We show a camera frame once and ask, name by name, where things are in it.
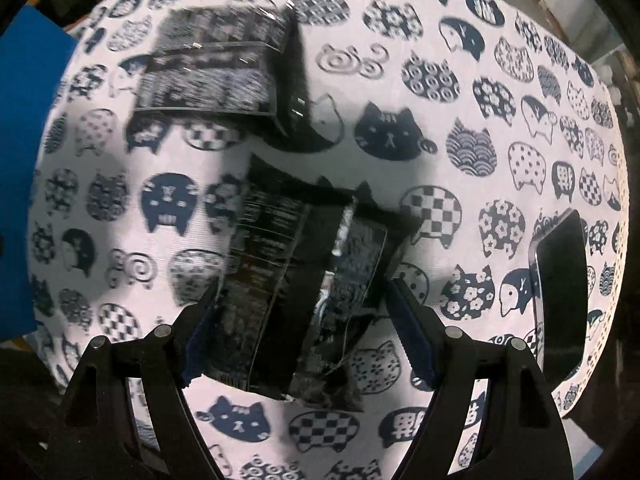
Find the cat face print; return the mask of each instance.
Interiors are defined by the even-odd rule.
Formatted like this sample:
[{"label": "cat face print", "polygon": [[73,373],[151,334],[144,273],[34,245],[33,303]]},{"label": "cat face print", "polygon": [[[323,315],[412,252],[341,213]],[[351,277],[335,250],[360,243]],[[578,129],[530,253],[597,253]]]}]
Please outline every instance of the cat face print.
[{"label": "cat face print", "polygon": [[226,436],[243,442],[263,442],[271,434],[261,402],[249,407],[232,404],[225,396],[206,412],[196,412],[196,418],[208,422]]},{"label": "cat face print", "polygon": [[369,155],[383,160],[408,161],[422,152],[437,153],[438,147],[422,135],[409,108],[392,113],[369,102],[355,127],[358,146]]}]

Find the white tablecloth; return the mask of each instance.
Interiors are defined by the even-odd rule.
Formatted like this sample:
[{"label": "white tablecloth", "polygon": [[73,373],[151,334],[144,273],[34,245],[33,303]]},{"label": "white tablecloth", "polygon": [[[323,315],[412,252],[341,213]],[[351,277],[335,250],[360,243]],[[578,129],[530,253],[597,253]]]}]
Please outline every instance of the white tablecloth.
[{"label": "white tablecloth", "polygon": [[[582,364],[554,392],[567,414],[606,341],[624,267],[626,168],[605,86],[501,0],[293,0],[319,151],[234,142],[197,124],[127,126],[170,9],[286,1],[105,0],[94,9],[36,165],[29,261],[41,358],[66,384],[92,336],[145,335],[197,300],[228,247],[225,209],[212,205],[233,196],[253,153],[307,182],[421,216],[400,272],[444,323],[496,344],[518,336],[536,347],[529,243],[576,208],[590,314]],[[225,475],[390,478],[433,393],[412,376],[388,320],[354,357],[363,386],[383,384],[367,389],[365,413],[305,409],[207,378],[185,390]],[[452,470],[468,463],[485,388],[476,384]],[[147,437],[139,382],[132,390]],[[307,438],[304,424],[318,435]]]}]

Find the blue foam pad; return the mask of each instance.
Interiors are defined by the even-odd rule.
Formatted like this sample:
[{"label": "blue foam pad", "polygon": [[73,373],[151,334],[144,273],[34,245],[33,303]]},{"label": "blue foam pad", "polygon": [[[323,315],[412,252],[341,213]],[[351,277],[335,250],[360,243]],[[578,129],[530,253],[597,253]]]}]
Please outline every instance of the blue foam pad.
[{"label": "blue foam pad", "polygon": [[0,36],[0,341],[35,330],[26,261],[29,195],[42,129],[76,43],[30,6]]}]

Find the table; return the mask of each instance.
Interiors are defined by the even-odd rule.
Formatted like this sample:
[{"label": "table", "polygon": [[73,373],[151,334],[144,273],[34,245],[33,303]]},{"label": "table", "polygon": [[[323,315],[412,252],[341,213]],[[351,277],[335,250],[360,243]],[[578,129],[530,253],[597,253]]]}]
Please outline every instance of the table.
[{"label": "table", "polygon": [[[398,273],[446,324],[496,344],[518,336],[537,347],[527,250],[576,208],[590,304],[583,361],[554,391],[569,413],[606,342],[625,263],[625,158],[604,85],[501,0],[292,0],[317,134],[309,153],[202,124],[129,121],[169,9],[286,1],[105,0],[94,9],[37,162],[29,256],[41,358],[65,384],[92,336],[142,336],[199,298],[228,248],[225,218],[209,205],[233,196],[254,154],[274,171],[423,218]],[[388,320],[354,357],[359,380],[380,385],[367,389],[365,413],[280,403],[207,378],[187,388],[225,475],[390,478],[433,393]],[[138,382],[132,392],[147,437]],[[485,396],[478,381],[452,471],[468,465]]]}]

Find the black packaging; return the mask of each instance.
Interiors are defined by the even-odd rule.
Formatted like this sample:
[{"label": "black packaging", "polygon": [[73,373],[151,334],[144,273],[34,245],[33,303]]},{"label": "black packaging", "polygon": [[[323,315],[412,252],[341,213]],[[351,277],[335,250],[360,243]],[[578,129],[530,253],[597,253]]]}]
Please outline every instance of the black packaging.
[{"label": "black packaging", "polygon": [[361,410],[350,353],[419,223],[254,157],[220,293],[194,338],[200,371],[274,399]]},{"label": "black packaging", "polygon": [[223,128],[286,138],[308,121],[295,12],[260,7],[172,10],[140,78],[133,119],[196,115]]}]

